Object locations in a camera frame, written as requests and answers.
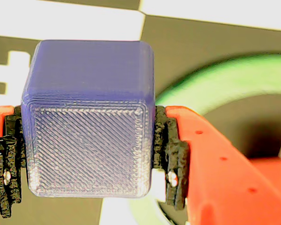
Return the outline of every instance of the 3d printed cube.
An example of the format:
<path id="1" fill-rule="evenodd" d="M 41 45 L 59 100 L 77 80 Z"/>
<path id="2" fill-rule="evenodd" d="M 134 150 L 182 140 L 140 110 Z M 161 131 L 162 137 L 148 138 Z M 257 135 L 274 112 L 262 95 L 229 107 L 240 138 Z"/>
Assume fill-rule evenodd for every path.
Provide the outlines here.
<path id="1" fill-rule="evenodd" d="M 149 191 L 155 91 L 148 44 L 40 42 L 21 111 L 34 194 L 141 197 Z"/>

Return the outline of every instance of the green tape roll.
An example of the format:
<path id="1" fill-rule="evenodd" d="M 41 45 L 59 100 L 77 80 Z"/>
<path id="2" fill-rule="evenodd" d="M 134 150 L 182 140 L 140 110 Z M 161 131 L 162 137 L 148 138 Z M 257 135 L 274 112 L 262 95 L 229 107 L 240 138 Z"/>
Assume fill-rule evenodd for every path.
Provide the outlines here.
<path id="1" fill-rule="evenodd" d="M 157 105 L 183 105 L 205 114 L 221 105 L 262 94 L 281 94 L 281 54 L 243 57 L 209 66 L 165 91 Z"/>

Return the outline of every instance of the hole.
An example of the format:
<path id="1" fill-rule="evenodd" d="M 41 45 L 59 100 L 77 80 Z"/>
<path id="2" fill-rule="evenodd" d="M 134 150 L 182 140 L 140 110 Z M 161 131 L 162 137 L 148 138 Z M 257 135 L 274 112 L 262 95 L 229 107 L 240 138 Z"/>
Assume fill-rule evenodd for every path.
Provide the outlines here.
<path id="1" fill-rule="evenodd" d="M 253 187 L 250 187 L 248 188 L 248 191 L 252 194 L 256 193 L 257 192 L 257 189 L 256 188 L 253 188 Z"/>

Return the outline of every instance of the cube face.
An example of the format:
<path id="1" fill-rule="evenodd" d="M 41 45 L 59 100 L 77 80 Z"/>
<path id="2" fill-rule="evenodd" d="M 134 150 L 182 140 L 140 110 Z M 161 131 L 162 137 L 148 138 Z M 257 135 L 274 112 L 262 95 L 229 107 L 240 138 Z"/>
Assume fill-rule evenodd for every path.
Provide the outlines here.
<path id="1" fill-rule="evenodd" d="M 155 98 L 153 60 L 151 47 L 141 41 L 43 41 L 24 93 L 150 104 Z"/>
<path id="2" fill-rule="evenodd" d="M 129 87 L 123 91 L 125 88 L 117 87 L 118 83 L 103 87 L 103 95 L 98 95 L 96 85 L 90 85 L 90 90 L 79 90 L 79 85 L 74 87 L 75 82 L 67 92 L 64 81 L 55 89 L 48 85 L 46 92 L 39 71 L 48 73 L 49 69 L 35 67 L 42 64 L 38 62 L 42 60 L 38 57 L 40 47 L 41 44 L 33 59 L 21 106 L 31 191 L 51 197 L 144 196 L 150 188 L 152 166 L 155 98 L 148 94 L 148 89 L 154 89 L 153 66 L 138 68 L 151 74 L 138 74 L 148 77 L 136 78 L 139 83 L 134 84 L 135 92 L 130 95 L 123 95 Z M 140 62 L 143 56 L 136 53 Z"/>

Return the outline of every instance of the checkerboard background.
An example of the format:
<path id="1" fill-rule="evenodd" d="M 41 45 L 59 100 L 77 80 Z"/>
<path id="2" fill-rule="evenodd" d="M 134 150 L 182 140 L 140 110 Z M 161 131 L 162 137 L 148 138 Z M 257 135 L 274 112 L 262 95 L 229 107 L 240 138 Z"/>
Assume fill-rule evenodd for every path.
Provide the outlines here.
<path id="1" fill-rule="evenodd" d="M 11 94 L 16 90 L 17 83 L 20 86 L 24 83 L 27 76 L 27 67 L 34 49 L 42 39 L 42 37 L 50 38 L 50 30 L 46 31 L 46 27 L 39 25 L 47 17 L 50 12 L 49 8 L 42 8 L 43 12 L 31 12 L 30 6 L 32 2 L 37 1 L 47 4 L 46 7 L 52 6 L 58 8 L 58 4 L 71 5 L 74 7 L 86 7 L 86 19 L 78 20 L 75 24 L 70 24 L 69 28 L 75 28 L 77 34 L 71 34 L 68 30 L 69 37 L 81 37 L 81 39 L 94 39 L 102 37 L 106 40 L 122 39 L 122 40 L 143 40 L 149 43 L 155 52 L 155 81 L 156 94 L 160 94 L 165 88 L 175 83 L 186 74 L 196 70 L 211 62 L 221 59 L 229 59 L 245 54 L 254 54 L 260 52 L 281 52 L 281 31 L 258 29 L 245 26 L 226 25 L 225 21 L 216 20 L 216 22 L 202 22 L 192 20 L 191 16 L 187 19 L 177 18 L 171 14 L 167 16 L 167 12 L 161 13 L 163 4 L 169 4 L 169 0 L 0 0 L 0 105 L 16 105 L 19 103 L 21 91 L 15 94 L 15 98 L 11 99 Z M 156 15 L 154 10 L 150 9 L 148 2 L 154 2 Z M 174 4 L 173 10 L 177 11 L 178 3 Z M 99 12 L 98 15 L 87 15 L 88 7 L 90 13 Z M 27 12 L 26 25 L 17 24 L 20 16 L 25 18 L 23 13 Z M 34 14 L 41 15 L 44 19 L 33 18 Z M 60 12 L 56 11 L 56 20 L 59 18 Z M 68 11 L 68 23 L 71 18 L 75 19 L 77 15 Z M 12 23 L 13 32 L 8 34 L 8 24 Z M 111 25 L 115 26 L 115 22 L 119 24 L 115 30 L 111 30 Z M 250 25 L 247 21 L 244 23 L 232 22 L 237 25 Z M 67 30 L 66 22 L 60 21 Z M 267 26 L 260 25 L 264 28 L 275 28 L 270 24 Z M 36 34 L 34 38 L 30 38 L 33 32 L 46 31 L 47 33 Z M 17 68 L 24 61 L 23 68 Z M 100 216 L 100 199 L 40 199 L 27 188 L 26 181 L 23 180 L 23 202 L 13 206 L 13 216 L 11 219 L 0 220 L 1 225 L 44 225 L 44 224 L 97 224 Z"/>

